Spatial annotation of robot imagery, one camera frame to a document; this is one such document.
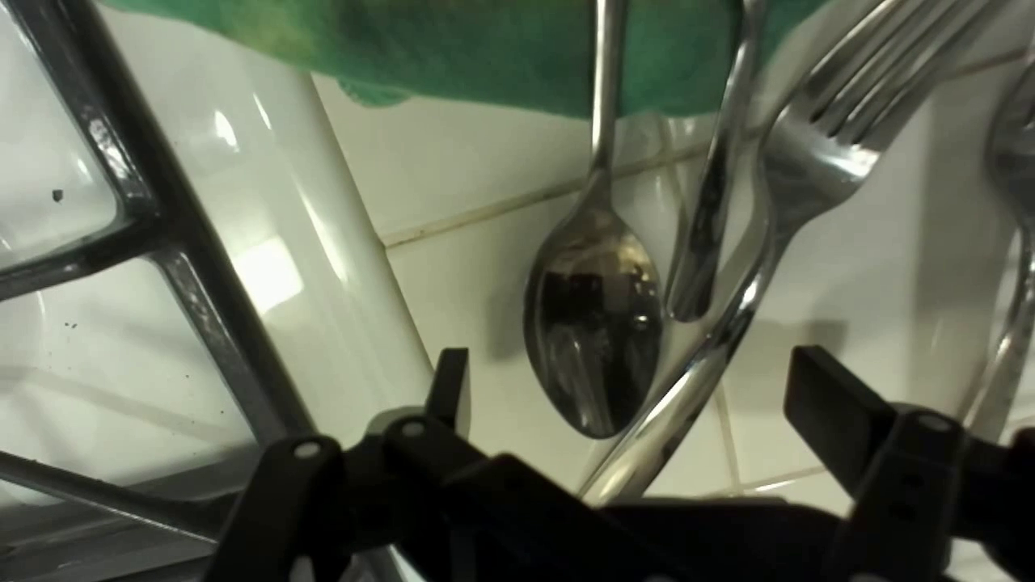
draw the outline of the metal rack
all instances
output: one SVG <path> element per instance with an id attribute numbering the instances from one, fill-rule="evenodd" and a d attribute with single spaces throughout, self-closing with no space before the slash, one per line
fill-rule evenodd
<path id="1" fill-rule="evenodd" d="M 115 220 L 0 268 L 0 299 L 148 260 L 209 350 L 258 447 L 313 433 L 242 281 L 90 0 L 4 0 L 115 191 Z M 258 447 L 226 461 L 105 484 L 0 452 L 0 479 L 61 499 L 0 514 L 0 579 L 182 579 L 219 536 Z"/>

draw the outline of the white tile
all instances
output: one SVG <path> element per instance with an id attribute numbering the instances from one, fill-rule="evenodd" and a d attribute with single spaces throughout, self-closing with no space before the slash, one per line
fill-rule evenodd
<path id="1" fill-rule="evenodd" d="M 753 484 L 753 489 L 744 489 L 744 493 L 746 499 L 787 499 L 791 504 L 820 506 L 820 511 L 832 511 L 836 517 L 848 517 L 848 511 L 850 511 L 848 492 L 825 468 L 805 471 L 805 476 L 777 479 L 777 483 L 765 483 L 765 484 Z"/>
<path id="2" fill-rule="evenodd" d="M 0 448 L 101 479 L 209 461 L 253 439 L 166 278 L 130 262 L 0 304 Z"/>
<path id="3" fill-rule="evenodd" d="M 0 6 L 0 268 L 75 242 L 115 217 L 111 184 Z"/>
<path id="4" fill-rule="evenodd" d="M 316 78 L 316 87 L 382 238 L 564 191 L 588 164 L 586 118 L 430 98 L 367 110 L 328 78 Z M 660 118 L 623 118 L 618 161 L 655 155 Z"/>
<path id="5" fill-rule="evenodd" d="M 797 344 L 829 345 L 888 401 L 957 415 L 983 362 L 1009 242 L 979 152 L 1012 74 L 944 84 L 870 184 L 797 233 L 723 376 L 746 483 L 813 465 L 783 421 Z"/>
<path id="6" fill-rule="evenodd" d="M 660 196 L 655 177 L 627 177 L 618 196 Z M 605 444 L 569 430 L 544 399 L 521 335 L 525 281 L 546 229 L 569 199 L 525 208 L 485 223 L 390 250 L 390 265 L 410 304 L 424 345 L 472 350 L 472 435 L 511 448 L 576 489 Z M 716 492 L 730 484 L 726 448 L 709 408 L 655 492 Z"/>
<path id="7" fill-rule="evenodd" d="M 1005 576 L 979 543 L 964 543 L 957 539 L 950 546 L 950 565 L 946 576 L 964 579 L 964 582 L 1005 582 Z"/>

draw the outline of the fork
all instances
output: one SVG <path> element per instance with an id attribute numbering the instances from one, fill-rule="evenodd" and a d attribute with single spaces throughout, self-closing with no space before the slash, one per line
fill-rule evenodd
<path id="1" fill-rule="evenodd" d="M 761 41 L 765 33 L 765 0 L 735 3 L 735 57 L 723 81 L 716 128 L 705 155 L 699 199 L 682 196 L 680 235 L 669 265 L 666 306 L 673 320 L 699 320 L 711 306 L 711 289 L 726 223 L 750 92 L 756 84 Z"/>
<path id="2" fill-rule="evenodd" d="M 756 159 L 763 194 L 740 252 L 744 247 L 763 252 L 583 483 L 588 504 L 650 489 L 713 395 L 791 235 L 862 187 L 936 74 L 1002 3 L 879 0 L 796 84 Z"/>
<path id="3" fill-rule="evenodd" d="M 986 175 L 1017 225 L 1017 272 L 996 350 L 960 421 L 974 435 L 999 439 L 1016 401 L 1035 327 L 1035 63 L 1005 92 L 986 143 Z"/>

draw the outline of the spoon handle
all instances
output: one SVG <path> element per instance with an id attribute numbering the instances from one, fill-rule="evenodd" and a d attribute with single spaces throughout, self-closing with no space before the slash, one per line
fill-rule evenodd
<path id="1" fill-rule="evenodd" d="M 791 229 L 765 223 L 753 229 L 753 250 L 763 252 L 750 262 L 726 306 L 705 327 L 699 344 L 655 382 L 653 401 L 641 408 L 634 424 L 605 452 L 605 459 L 583 483 L 583 500 L 608 504 L 619 493 L 644 493 L 650 483 L 666 468 L 682 435 L 696 427 L 705 405 L 711 401 L 723 367 L 737 354 L 753 313 L 772 281 L 780 254 L 787 252 Z"/>
<path id="2" fill-rule="evenodd" d="M 615 112 L 618 112 L 618 78 L 619 78 L 619 35 L 618 35 L 618 0 L 595 0 L 595 45 L 590 45 L 590 116 L 588 116 L 588 171 L 608 171 L 615 159 Z"/>
<path id="3" fill-rule="evenodd" d="M 735 63 L 722 98 L 716 132 L 709 148 L 702 196 L 682 196 L 682 223 L 669 268 L 666 306 L 675 320 L 696 320 L 711 306 L 711 289 L 726 223 L 726 196 L 744 152 L 750 90 L 756 81 L 765 0 L 735 3 Z"/>
<path id="4" fill-rule="evenodd" d="M 988 354 L 983 378 L 964 408 L 964 427 L 974 435 L 983 435 L 991 444 L 999 439 L 1026 376 L 1031 327 L 1035 327 L 1035 250 L 1031 250 L 1028 225 L 1020 225 L 1020 260 L 1017 260 L 1017 274 L 1016 274 L 1016 291 L 1005 309 L 1005 323 L 1002 323 L 996 353 Z"/>

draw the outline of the fork handle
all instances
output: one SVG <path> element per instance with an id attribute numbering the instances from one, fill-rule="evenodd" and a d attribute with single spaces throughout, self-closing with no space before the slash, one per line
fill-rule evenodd
<path id="1" fill-rule="evenodd" d="M 753 229 L 753 235 L 763 242 L 763 252 L 750 262 L 723 309 L 705 323 L 705 333 L 682 353 L 673 371 L 655 382 L 650 401 L 588 471 L 583 500 L 608 504 L 619 493 L 644 493 L 702 416 L 761 309 L 791 229 L 768 223 L 765 229 Z"/>
<path id="2" fill-rule="evenodd" d="M 964 427 L 974 435 L 983 435 L 991 444 L 999 439 L 1026 376 L 1031 327 L 1035 327 L 1035 250 L 1031 250 L 1028 225 L 1020 225 L 1020 260 L 1017 260 L 1017 274 L 1016 274 L 1016 291 L 1005 309 L 1005 323 L 979 376 L 979 386 L 964 408 Z"/>
<path id="3" fill-rule="evenodd" d="M 702 196 L 682 199 L 680 235 L 669 265 L 666 306 L 675 320 L 699 320 L 711 306 L 716 254 L 726 223 L 726 196 L 735 191 L 737 159 L 744 155 L 744 128 L 750 90 L 756 84 L 761 40 L 765 25 L 765 0 L 730 0 L 735 8 L 735 60 L 722 98 L 716 128 L 705 155 Z"/>

